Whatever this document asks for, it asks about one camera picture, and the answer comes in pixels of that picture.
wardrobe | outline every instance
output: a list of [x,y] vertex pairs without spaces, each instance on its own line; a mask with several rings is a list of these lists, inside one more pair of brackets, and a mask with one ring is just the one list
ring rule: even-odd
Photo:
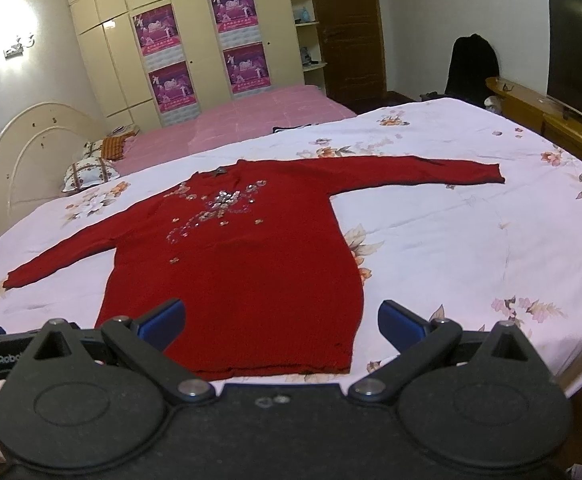
[[[190,79],[187,87],[193,87],[197,105],[188,109],[199,113],[240,96],[230,78],[227,59],[231,58],[226,55],[227,44],[221,37],[214,0],[68,2],[92,88],[111,129],[135,123],[148,132],[193,116],[163,113],[157,101],[157,92],[151,84],[157,79],[149,78],[154,67],[148,63],[138,34],[138,23],[142,23],[139,17],[153,16],[154,9],[157,12],[166,9],[175,20],[181,48],[181,52],[175,49],[176,57],[185,61]],[[303,84],[291,1],[253,0],[253,3],[259,35],[243,43],[252,40],[261,43],[255,47],[263,49],[267,81],[272,87]]]

wall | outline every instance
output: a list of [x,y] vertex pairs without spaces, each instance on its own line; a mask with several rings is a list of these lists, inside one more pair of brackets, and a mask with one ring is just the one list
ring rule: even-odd
[[443,92],[456,38],[489,40],[502,75],[545,92],[549,69],[548,0],[389,0],[396,66],[393,88],[412,98]]
[[[20,31],[36,34],[33,48],[5,60],[2,50]],[[98,119],[67,0],[0,0],[0,131],[18,113],[60,101]]]
[[392,0],[378,0],[380,2],[380,17],[382,20],[383,39],[385,42],[386,89],[395,90],[398,86],[398,66],[396,52],[395,19]]

pink mattress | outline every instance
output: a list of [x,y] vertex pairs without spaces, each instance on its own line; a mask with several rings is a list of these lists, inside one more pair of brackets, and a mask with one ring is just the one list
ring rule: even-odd
[[232,101],[197,119],[155,130],[125,142],[115,162],[121,175],[225,144],[269,135],[273,128],[323,124],[355,117],[315,86],[292,86]]

wooden tv cabinet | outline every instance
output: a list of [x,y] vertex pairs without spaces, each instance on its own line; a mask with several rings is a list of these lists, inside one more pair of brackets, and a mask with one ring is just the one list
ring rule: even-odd
[[502,114],[582,160],[582,119],[564,118],[564,107],[530,88],[501,77],[487,87],[504,99]]

headboard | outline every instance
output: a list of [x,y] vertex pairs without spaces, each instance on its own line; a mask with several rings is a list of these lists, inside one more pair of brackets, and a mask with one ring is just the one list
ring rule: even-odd
[[23,111],[0,133],[0,237],[35,208],[62,196],[66,169],[104,124],[60,103]]

